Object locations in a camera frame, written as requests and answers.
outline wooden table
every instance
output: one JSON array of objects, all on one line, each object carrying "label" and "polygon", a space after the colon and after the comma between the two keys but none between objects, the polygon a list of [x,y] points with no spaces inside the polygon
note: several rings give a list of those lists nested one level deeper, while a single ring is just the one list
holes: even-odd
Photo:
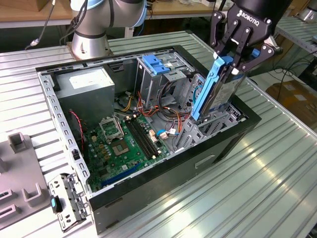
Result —
[{"label": "wooden table", "polygon": [[[33,12],[17,8],[0,6],[0,28],[43,26],[49,14],[51,5],[47,4],[41,11]],[[211,16],[212,7],[201,3],[193,5],[181,4],[178,0],[172,2],[156,1],[153,4],[151,19],[185,18]],[[57,0],[48,25],[68,25],[72,19],[72,10],[69,0]],[[131,36],[133,30],[126,28],[126,37]]]},{"label": "wooden table", "polygon": [[[0,28],[43,26],[51,6],[46,4],[41,11],[34,12],[0,5]],[[71,19],[69,1],[57,0],[48,25],[68,25]]]}]

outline chip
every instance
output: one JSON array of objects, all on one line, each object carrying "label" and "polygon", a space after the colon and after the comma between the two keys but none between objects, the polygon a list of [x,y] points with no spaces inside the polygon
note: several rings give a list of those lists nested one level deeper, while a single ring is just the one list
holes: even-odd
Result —
[{"label": "chip", "polygon": [[107,169],[102,169],[98,171],[99,176],[106,175],[108,173]]},{"label": "chip", "polygon": [[114,143],[111,143],[111,147],[116,156],[122,155],[129,151],[129,147],[124,140],[119,140]]}]

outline aluminum table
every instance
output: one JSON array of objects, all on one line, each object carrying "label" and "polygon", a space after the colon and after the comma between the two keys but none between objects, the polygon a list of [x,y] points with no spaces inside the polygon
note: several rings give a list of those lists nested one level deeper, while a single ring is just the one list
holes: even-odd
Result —
[{"label": "aluminum table", "polygon": [[[176,32],[110,41],[115,54],[182,45],[205,67],[212,49]],[[53,47],[0,54],[0,141],[30,135],[46,181],[70,172],[34,68],[73,61]],[[246,80],[237,95],[262,120],[221,162],[99,237],[300,237],[317,222],[317,135]],[[67,233],[50,207],[0,237],[97,237],[90,219]]]},{"label": "aluminum table", "polygon": [[317,43],[312,41],[317,35],[317,23],[308,24],[296,17],[283,17],[276,26],[276,32],[309,53],[317,51]]}]

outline green circuit board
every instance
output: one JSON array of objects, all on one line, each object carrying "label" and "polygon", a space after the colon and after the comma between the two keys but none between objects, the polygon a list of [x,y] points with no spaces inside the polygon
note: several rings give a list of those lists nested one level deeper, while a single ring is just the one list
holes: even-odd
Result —
[{"label": "green circuit board", "polygon": [[[148,133],[151,128],[144,116],[137,117],[136,121],[140,124],[147,137],[150,138]],[[147,158],[126,123],[121,120],[119,124],[123,130],[124,137],[114,139],[110,144],[106,141],[105,135],[99,126],[85,133],[89,149],[87,166],[90,171],[90,177],[88,183],[93,192],[105,186],[105,181],[110,182],[114,179],[113,182],[115,182],[117,177],[128,176],[169,155],[168,150],[162,143],[159,147],[153,143],[161,153],[154,159]],[[115,131],[112,128],[113,124],[109,124],[109,127],[111,128],[103,126],[103,129],[108,132],[111,131],[111,133]]]}]

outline red wire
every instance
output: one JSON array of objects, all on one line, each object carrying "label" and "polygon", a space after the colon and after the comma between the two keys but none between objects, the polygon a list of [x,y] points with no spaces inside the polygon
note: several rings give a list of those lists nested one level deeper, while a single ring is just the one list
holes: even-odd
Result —
[{"label": "red wire", "polygon": [[80,119],[75,112],[72,112],[72,111],[69,111],[69,112],[72,113],[78,121],[78,124],[80,127],[80,135],[81,135],[81,151],[84,153],[84,133],[83,133],[83,128],[81,127]]}]

